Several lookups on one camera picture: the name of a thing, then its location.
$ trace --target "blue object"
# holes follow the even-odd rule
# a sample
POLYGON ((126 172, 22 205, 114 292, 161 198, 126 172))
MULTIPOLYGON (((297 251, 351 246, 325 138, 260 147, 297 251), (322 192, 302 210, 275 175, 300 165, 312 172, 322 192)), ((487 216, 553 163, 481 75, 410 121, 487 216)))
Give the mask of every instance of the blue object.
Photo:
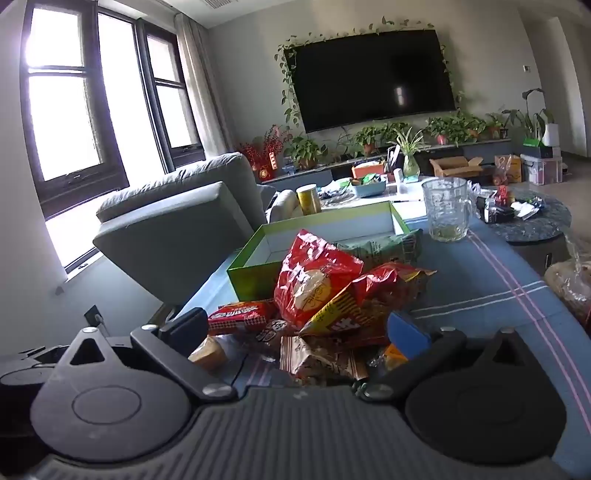
POLYGON ((412 323, 403 312, 392 312, 388 317, 388 339, 409 360, 431 346, 431 339, 412 323))
POLYGON ((373 197, 381 195, 386 191, 386 182, 378 181, 376 183, 368 183, 366 185, 351 185, 355 195, 360 198, 373 197))

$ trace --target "storage box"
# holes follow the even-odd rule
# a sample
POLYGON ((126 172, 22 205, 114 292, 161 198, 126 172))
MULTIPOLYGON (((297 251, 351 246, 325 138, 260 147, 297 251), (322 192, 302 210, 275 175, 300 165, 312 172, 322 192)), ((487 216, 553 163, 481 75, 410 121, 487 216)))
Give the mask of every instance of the storage box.
POLYGON ((283 259, 303 228, 330 243, 370 240, 410 231, 391 202, 262 225, 228 267, 228 277, 239 300, 273 297, 283 259))
POLYGON ((527 166, 528 182, 534 185, 549 185, 562 182, 562 157, 537 158, 521 155, 527 166))
POLYGON ((356 167, 351 168, 351 172, 353 173, 354 179, 362 179, 366 175, 370 173, 377 173, 378 175, 384 175, 384 164, 381 163, 379 165, 367 165, 371 162, 362 163, 361 165, 357 165, 356 167))
POLYGON ((495 156, 495 165, 499 166, 502 158, 507 158, 511 156, 511 166, 509 167, 509 171, 507 172, 507 180, 509 183, 521 183, 523 180, 521 178, 521 158, 517 155, 501 155, 495 156))
POLYGON ((518 153, 535 158, 553 158, 554 150, 552 147, 540 145, 539 147, 532 147, 530 145, 520 145, 518 153))
POLYGON ((467 160, 466 157, 447 157, 429 160, 436 177, 460 177, 468 179, 482 175, 482 157, 467 160))

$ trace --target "paper packaging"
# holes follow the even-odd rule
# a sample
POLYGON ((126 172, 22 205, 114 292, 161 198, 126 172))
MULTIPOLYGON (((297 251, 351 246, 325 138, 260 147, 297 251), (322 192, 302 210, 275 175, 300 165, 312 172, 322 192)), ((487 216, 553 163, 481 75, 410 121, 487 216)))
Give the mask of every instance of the paper packaging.
MULTIPOLYGON (((495 156, 495 165, 499 166, 501 163, 501 159, 507 158, 508 155, 495 156)), ((521 158, 517 155, 511 155, 511 166, 509 167, 509 171, 507 172, 507 180, 509 183, 521 183, 521 158)))
POLYGON ((283 259, 302 229, 333 245, 410 232, 387 201, 262 225, 228 267, 239 300, 273 297, 283 259))
POLYGON ((482 157, 475 157, 467 160, 466 157, 448 157, 431 159, 436 177, 460 177, 468 179, 482 175, 482 157))

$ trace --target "red snack bag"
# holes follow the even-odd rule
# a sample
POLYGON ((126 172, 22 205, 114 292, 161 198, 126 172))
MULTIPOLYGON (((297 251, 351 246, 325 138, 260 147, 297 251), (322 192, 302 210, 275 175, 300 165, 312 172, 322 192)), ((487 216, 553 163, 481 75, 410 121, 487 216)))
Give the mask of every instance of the red snack bag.
POLYGON ((330 299, 361 275, 363 262, 301 230, 275 286, 281 317, 301 329, 330 299))
POLYGON ((272 300, 239 301, 220 307, 208 318, 208 335, 260 332, 277 316, 272 300))
POLYGON ((422 291, 435 272, 389 262, 353 280, 300 330, 299 335, 330 335, 386 321, 422 291))

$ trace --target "television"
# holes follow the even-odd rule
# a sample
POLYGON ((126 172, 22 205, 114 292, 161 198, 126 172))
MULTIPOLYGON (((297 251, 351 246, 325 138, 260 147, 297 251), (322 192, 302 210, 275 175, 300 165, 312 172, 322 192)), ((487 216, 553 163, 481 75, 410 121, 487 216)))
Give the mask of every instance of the television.
POLYGON ((307 132, 456 109, 434 30, 356 35, 288 56, 307 132))

